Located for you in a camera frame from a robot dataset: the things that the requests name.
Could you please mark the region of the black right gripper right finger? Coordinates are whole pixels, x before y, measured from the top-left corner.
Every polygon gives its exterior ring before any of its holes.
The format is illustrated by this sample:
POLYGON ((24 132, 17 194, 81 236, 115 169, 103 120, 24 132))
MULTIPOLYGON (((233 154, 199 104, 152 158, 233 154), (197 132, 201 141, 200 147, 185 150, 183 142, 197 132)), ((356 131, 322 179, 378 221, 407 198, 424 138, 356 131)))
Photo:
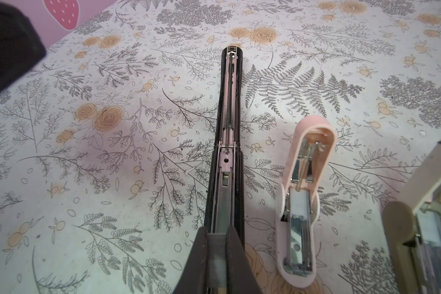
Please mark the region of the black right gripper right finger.
POLYGON ((229 227, 226 234, 226 261, 228 294, 262 293, 234 227, 229 227))

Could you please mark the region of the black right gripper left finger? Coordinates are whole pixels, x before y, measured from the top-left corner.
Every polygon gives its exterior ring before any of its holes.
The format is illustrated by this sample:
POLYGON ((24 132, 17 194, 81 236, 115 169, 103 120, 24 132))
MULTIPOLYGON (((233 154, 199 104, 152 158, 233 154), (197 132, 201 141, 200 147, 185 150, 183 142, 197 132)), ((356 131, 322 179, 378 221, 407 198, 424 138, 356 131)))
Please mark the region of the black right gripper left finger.
POLYGON ((207 292, 208 231, 197 231, 191 252, 173 294, 205 294, 207 292))

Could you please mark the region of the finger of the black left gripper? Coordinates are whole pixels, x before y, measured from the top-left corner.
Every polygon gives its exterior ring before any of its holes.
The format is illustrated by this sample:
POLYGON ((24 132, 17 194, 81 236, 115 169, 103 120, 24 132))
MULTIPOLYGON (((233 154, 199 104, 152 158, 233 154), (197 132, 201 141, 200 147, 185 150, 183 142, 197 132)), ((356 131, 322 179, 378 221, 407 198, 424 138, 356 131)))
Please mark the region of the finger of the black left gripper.
POLYGON ((0 2, 0 92, 45 56, 46 49, 29 18, 16 7, 0 2))

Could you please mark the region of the pink white small stapler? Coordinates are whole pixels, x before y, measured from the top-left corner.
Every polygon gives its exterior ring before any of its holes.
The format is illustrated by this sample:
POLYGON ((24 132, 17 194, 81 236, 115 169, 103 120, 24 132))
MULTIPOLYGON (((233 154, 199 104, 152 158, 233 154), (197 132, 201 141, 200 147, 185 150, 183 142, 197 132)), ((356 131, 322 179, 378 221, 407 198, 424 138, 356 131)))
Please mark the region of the pink white small stapler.
POLYGON ((299 289, 312 285, 317 275, 314 225, 320 216, 318 189, 337 141, 326 118, 303 118, 295 127, 276 188, 276 268, 287 283, 299 289))

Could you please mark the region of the grey staple strip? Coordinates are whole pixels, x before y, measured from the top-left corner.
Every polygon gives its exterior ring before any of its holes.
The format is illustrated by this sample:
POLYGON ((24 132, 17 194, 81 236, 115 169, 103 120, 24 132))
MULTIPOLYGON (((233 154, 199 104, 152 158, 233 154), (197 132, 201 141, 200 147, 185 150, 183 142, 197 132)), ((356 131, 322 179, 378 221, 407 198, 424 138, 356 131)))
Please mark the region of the grey staple strip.
POLYGON ((208 234, 207 287, 218 289, 227 287, 226 235, 208 234))

